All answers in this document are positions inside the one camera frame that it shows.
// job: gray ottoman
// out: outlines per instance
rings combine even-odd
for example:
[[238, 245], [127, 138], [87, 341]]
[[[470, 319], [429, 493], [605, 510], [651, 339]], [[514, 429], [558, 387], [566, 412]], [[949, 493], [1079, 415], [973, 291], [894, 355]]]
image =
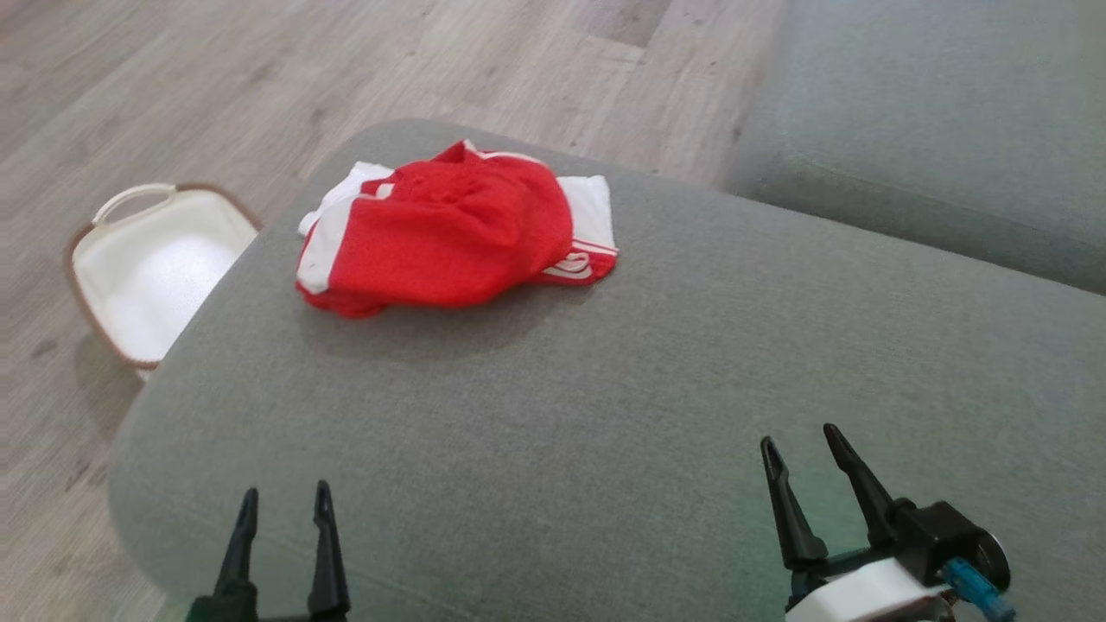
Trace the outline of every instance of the gray ottoman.
[[793, 0], [726, 189], [1106, 293], [1081, 1]]
[[[592, 289], [348, 321], [292, 287], [300, 216], [355, 159], [460, 138], [602, 174]], [[111, 508], [171, 594], [209, 591], [261, 490], [263, 614], [303, 610], [330, 480], [354, 620], [782, 619], [758, 442], [832, 550], [864, 543], [821, 424], [894, 495], [991, 528], [1026, 620], [1103, 597], [1106, 299], [902, 240], [430, 122], [331, 157], [173, 348], [116, 439]]]

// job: white basket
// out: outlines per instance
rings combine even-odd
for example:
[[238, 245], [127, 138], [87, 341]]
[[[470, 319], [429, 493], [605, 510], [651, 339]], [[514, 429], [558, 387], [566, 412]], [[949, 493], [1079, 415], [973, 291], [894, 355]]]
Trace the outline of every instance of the white basket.
[[[107, 221], [118, 206], [149, 195], [165, 199]], [[65, 265], [88, 321], [146, 379], [259, 229], [257, 218], [212, 186], [137, 186], [108, 200], [73, 237]]]

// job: wooden floor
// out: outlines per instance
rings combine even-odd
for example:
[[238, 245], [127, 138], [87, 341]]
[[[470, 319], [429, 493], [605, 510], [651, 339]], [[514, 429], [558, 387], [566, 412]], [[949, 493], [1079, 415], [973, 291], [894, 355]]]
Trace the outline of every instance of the wooden floor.
[[327, 152], [398, 117], [711, 184], [782, 2], [0, 0], [0, 618], [169, 616], [105, 499], [140, 383], [62, 272], [105, 199], [204, 180], [271, 221]]

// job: red cloth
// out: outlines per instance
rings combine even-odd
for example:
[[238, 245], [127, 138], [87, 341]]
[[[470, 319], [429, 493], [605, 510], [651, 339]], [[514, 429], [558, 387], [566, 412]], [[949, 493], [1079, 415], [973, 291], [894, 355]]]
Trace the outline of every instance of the red cloth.
[[348, 209], [328, 210], [304, 243], [296, 288], [349, 318], [388, 304], [468, 307], [547, 281], [543, 270], [572, 251], [572, 215], [549, 167], [458, 143], [366, 182]]

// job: blue cable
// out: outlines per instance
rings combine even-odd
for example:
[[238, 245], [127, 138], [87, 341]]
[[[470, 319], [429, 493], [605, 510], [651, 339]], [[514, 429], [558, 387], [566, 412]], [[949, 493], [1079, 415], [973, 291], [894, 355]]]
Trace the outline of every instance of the blue cable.
[[945, 581], [960, 597], [983, 612], [987, 622], [1013, 622], [1018, 612], [999, 595], [999, 590], [962, 558], [945, 564]]

